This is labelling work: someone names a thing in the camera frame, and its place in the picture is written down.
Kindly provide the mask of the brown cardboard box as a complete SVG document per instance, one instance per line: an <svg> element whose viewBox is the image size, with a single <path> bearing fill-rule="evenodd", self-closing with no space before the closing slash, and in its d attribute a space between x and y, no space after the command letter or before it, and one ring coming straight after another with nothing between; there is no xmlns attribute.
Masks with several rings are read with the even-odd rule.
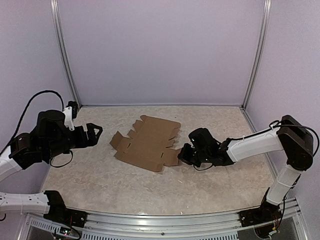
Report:
<svg viewBox="0 0 320 240"><path fill-rule="evenodd" d="M110 145L118 160L157 173L178 165L180 150L173 145L180 128L179 122L141 115L126 136L117 131Z"/></svg>

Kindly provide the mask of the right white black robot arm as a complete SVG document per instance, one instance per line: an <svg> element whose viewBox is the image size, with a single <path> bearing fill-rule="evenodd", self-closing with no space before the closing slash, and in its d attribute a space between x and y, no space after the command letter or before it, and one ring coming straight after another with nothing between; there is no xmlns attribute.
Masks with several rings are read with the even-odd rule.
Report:
<svg viewBox="0 0 320 240"><path fill-rule="evenodd" d="M291 115L271 122L268 128L220 142L207 128L198 128L189 135L178 159L201 170L202 164L211 167L226 167L251 157L283 152L286 163L277 174L273 184L266 191L262 206L256 210L256 218L266 222L275 212L287 193L297 184L302 173L313 164L314 156L320 148L320 138L311 127L300 124Z"/></svg>

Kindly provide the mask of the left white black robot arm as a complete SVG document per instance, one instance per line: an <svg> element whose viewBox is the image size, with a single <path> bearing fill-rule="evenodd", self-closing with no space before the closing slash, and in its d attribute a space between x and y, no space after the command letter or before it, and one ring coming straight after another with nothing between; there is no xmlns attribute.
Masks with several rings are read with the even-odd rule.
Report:
<svg viewBox="0 0 320 240"><path fill-rule="evenodd" d="M93 123L86 127L74 126L71 119L59 110L41 111L35 128L30 133L21 133L11 140L0 156L0 179L26 170L34 164L51 161L73 149L84 149L98 144L103 128ZM35 194L0 194L0 211L8 213L39 213L52 215L63 223L70 218L60 193L46 190Z"/></svg>

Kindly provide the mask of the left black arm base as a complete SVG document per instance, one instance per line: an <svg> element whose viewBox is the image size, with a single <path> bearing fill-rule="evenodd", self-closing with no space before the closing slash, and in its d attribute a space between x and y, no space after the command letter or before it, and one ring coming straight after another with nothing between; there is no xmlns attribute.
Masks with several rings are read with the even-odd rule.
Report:
<svg viewBox="0 0 320 240"><path fill-rule="evenodd" d="M71 227L83 228L85 226L87 212L67 208L62 196L56 190L46 190L44 194L49 205L49 212L43 215L44 219Z"/></svg>

